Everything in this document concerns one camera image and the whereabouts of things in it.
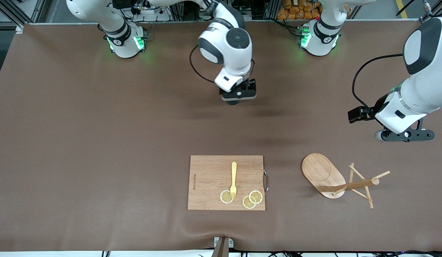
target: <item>yellow fork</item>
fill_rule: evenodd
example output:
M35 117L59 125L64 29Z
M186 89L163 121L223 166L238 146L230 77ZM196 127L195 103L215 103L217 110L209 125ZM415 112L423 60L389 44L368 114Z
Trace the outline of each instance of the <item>yellow fork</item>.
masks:
M235 177L237 176L237 163L232 162L232 185L231 185L231 198L235 199L237 195L237 187L235 186Z

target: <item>black cable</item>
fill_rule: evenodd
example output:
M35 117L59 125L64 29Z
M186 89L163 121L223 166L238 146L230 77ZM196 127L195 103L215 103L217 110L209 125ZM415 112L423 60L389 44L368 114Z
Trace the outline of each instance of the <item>black cable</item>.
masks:
M254 67L256 66L256 62L254 61L253 58L251 58L251 61L252 61L252 68L251 68L250 76L254 72Z
M111 251L102 251L102 257L104 257L104 253L105 253L105 252L106 252L105 257L109 257Z
M169 9L170 12L171 12L174 16L177 16L179 19L183 19L183 18L184 18L184 16L181 16L181 15L178 15L178 14L174 13L174 11L173 11L169 6L167 6L167 9Z
M204 80L206 80L206 81L208 81L208 82L215 83L213 80L209 80L208 78L205 78L204 76L202 76L202 75L201 75L201 74L195 69L194 65L192 64L192 54L193 54L193 52L195 51L195 49L197 49L197 47L199 47L199 46L196 45L196 46L191 50L191 53L190 53L190 64L191 64L191 67L193 68L194 72L195 72L197 75L199 75L201 78L203 78Z
M195 7L195 8L193 9L193 14L194 14L194 19L197 19L198 21L211 21L211 20L213 20L213 19L215 18L213 15L211 15L210 19L208 19L208 20L202 19L202 18L197 14L197 7Z
M113 0L113 2L115 3L115 5L120 6L120 5L118 5L118 3L116 2L116 0ZM124 12L123 12L123 9L120 8L120 11L121 11L121 13L123 14L123 17L124 17L126 20L128 20L128 19L130 19L131 21L133 20L133 18L130 17L129 15L126 17L126 15L125 15Z
M435 18L435 17L441 17L442 16L442 13L440 13L440 14L438 14L438 15L429 15L429 17L431 17L431 18Z
M383 56L379 56L379 57L375 57L371 60L369 60L368 62L364 63L359 70L356 72L355 77L353 78L353 86L351 88L351 91L353 93L353 96L356 98L356 100L358 100L362 105L364 105L365 108L367 108L368 112L371 114L372 117L374 117L375 115L373 114L372 110L370 107L368 107L368 105L362 101L355 93L355 83L356 83L356 78L358 77L359 73L361 72L361 70L368 65L369 63L376 61L376 60L380 60L380 59L384 59L384 58L389 58L389 57L399 57L399 56L403 56L403 54L389 54L389 55L383 55Z
M399 10L398 13L396 13L396 16L399 16L412 2L414 2L415 0L411 0L409 1L404 7L402 7L402 9Z
M278 25L283 26L283 27L286 27L285 24L279 22L277 19L267 18L266 20L275 21L275 23L277 23ZM296 27L296 26L288 26L288 28L294 28L294 29L296 29L297 27Z
M146 39L151 36L151 31L153 31L153 27L154 27L154 21L153 21L153 23L151 23L150 32L146 34Z
M286 21L283 20L283 23L286 26L286 29L288 30L289 33L291 33L291 35L296 36L296 37L302 37L301 35L295 34L294 32L291 31L291 29L288 27L288 25L286 24Z
M191 68L193 68L193 71L194 71L197 75L199 75L201 78L203 78L204 80L206 80L206 81L208 81L208 82L211 82L211 83L215 83L213 80L209 80L208 78L205 78L202 74L200 74L200 73L195 69L195 67L194 67L194 65L193 65L193 63L192 63L192 54L194 53L195 49L197 49L197 47L199 47L199 45L196 45L196 46L191 50L191 52L190 52L190 64L191 64ZM249 74L249 75L253 74L253 72L254 72L254 67L256 67L256 62L255 62L253 59L251 59L251 62L252 62L252 68L251 68L251 71L250 71L250 74Z

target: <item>dried lemon slice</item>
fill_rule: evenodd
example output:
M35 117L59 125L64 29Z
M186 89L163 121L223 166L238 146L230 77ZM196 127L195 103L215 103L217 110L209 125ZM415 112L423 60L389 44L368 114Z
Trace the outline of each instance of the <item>dried lemon slice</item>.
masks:
M263 199L262 193L258 190L251 191L251 193L248 195L248 198L250 202L253 203L254 205L260 204Z
M256 205L249 200L248 195L243 198L242 203L243 206L248 210L251 210L252 208L256 207Z
M232 203L234 199L231 197L231 192L229 190L224 190L220 194L221 202L223 203Z

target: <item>green led light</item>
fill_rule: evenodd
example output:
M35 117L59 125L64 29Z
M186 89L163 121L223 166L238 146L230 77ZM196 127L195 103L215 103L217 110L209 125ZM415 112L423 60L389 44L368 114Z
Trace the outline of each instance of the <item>green led light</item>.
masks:
M335 47L335 45L337 44L337 39L338 39L338 35L335 37L335 39L334 39L334 44L332 45L332 48L334 48Z
M311 33L308 32L305 37L302 39L302 43L301 43L301 47L307 47L308 46L308 42L311 39Z
M134 41L139 49L143 49L143 39L141 37L134 37Z
M113 45L111 44L110 39L107 37L108 44L110 45L110 49L113 51Z

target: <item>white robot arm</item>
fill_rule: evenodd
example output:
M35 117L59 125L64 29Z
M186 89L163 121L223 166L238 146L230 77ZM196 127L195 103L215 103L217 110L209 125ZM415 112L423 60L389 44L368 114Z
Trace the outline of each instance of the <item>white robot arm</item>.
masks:
M212 63L223 65L215 78L222 99L229 104L254 99L255 85L248 81L252 42L245 20L238 10L218 0L192 0L213 15L208 28L199 36L200 53ZM173 5L181 0L149 0L156 6Z
M403 59L410 77L392 88L367 110L385 129L376 133L380 141L424 141L434 138L431 130L410 126L442 107L442 18L421 24L406 40ZM350 123L367 120L363 107L348 113Z
M347 10L343 5L368 5L376 0L320 0L322 13L319 20L311 20L303 26L310 36L301 47L316 56L328 54L335 47L338 32L345 23Z
M255 81L248 80L251 68L252 42L239 11L218 0L193 0L214 16L199 36L200 52L210 62L223 65L215 78L222 89L222 99L229 104L256 97ZM133 57L143 50L143 28L127 22L116 10L107 7L112 0L66 0L69 10L78 18L96 21L107 34L110 47L119 57ZM156 6L167 6L181 0L150 0Z
M110 48L119 57L130 58L144 49L143 28L128 22L108 5L112 0L66 0L71 13L84 21L95 21L107 35Z

